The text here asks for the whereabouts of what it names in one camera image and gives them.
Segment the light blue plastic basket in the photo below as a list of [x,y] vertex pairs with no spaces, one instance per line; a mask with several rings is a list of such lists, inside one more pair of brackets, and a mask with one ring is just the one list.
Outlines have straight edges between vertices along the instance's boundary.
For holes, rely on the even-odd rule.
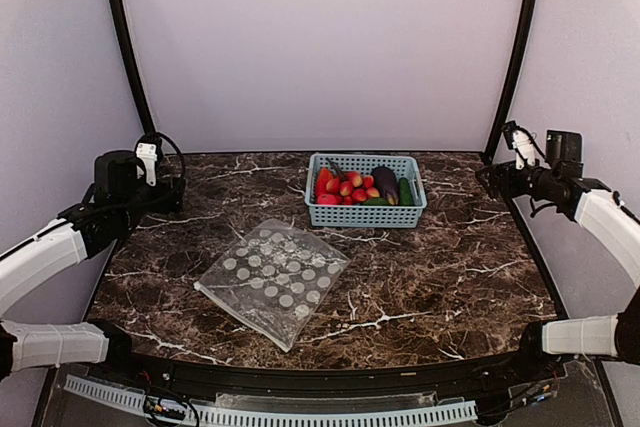
[[414,228],[427,206],[417,161],[389,155],[312,155],[305,201],[314,227]]

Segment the green toy cucumber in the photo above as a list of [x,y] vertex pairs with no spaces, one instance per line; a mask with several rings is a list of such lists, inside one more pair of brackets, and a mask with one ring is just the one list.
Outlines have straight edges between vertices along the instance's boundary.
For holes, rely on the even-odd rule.
[[400,178],[398,180],[398,192],[399,192],[399,206],[414,206],[414,198],[411,191],[411,186],[407,178]]

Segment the purple toy eggplant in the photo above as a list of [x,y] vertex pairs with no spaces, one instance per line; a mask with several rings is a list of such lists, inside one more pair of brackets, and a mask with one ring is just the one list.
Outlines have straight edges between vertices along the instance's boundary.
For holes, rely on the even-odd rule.
[[386,166],[379,166],[372,170],[374,185],[389,205],[399,204],[399,188],[396,175],[393,170]]

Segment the green toy lime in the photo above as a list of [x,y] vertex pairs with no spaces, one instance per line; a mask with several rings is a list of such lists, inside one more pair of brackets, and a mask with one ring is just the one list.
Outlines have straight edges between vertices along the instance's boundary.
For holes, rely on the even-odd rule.
[[363,206],[376,206],[376,207],[386,207],[390,206],[390,203],[385,198],[380,197],[372,197],[367,199],[362,203]]

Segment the clear dotted zip bag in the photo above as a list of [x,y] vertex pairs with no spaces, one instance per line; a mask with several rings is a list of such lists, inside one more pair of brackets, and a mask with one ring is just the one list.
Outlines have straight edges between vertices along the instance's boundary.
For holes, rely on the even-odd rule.
[[288,352],[349,264],[313,233],[269,219],[229,247],[194,289]]

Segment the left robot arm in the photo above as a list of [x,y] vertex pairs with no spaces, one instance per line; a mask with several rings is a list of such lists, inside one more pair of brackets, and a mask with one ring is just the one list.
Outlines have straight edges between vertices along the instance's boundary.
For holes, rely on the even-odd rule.
[[[135,150],[116,150],[94,162],[94,181],[83,199],[60,212],[43,229],[1,256],[1,311],[70,267],[126,240],[149,213],[182,208],[186,172],[157,177],[158,145],[141,141]],[[108,321],[28,324],[1,320],[1,376],[69,363],[102,364],[120,383],[141,374],[132,340]]]

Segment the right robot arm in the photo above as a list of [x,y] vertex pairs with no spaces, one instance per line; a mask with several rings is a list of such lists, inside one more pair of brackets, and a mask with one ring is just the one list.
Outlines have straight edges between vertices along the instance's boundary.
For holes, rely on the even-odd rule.
[[[624,269],[632,285],[639,287],[639,219],[619,192],[597,179],[566,177],[539,165],[520,167],[515,161],[486,166],[476,172],[476,178],[492,198],[545,200],[591,234]],[[530,381],[549,359],[563,355],[601,356],[637,365],[639,293],[617,314],[528,324],[511,357],[510,371],[517,379]]]

